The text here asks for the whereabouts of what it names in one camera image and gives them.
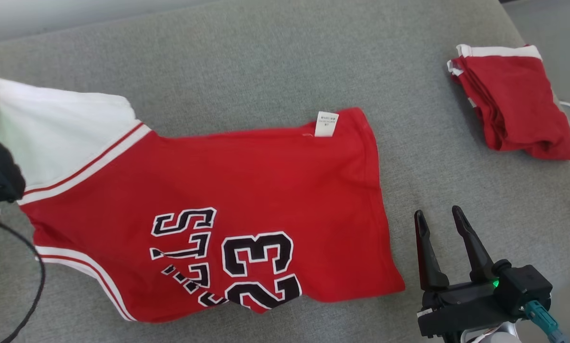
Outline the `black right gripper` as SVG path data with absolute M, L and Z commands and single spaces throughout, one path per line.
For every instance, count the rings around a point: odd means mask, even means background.
M 440 270 L 424 213 L 417 210 L 414 213 L 417 261 L 420 288 L 424 291 L 417 323 L 421 336 L 461 340 L 465 331 L 476 332 L 514 323 L 514 317 L 506 313 L 494 297 L 497 279 L 492 273 L 494 262 L 481 239 L 459 206 L 453 206 L 451 213 L 464 241 L 471 282 L 450 285 L 450 280 Z

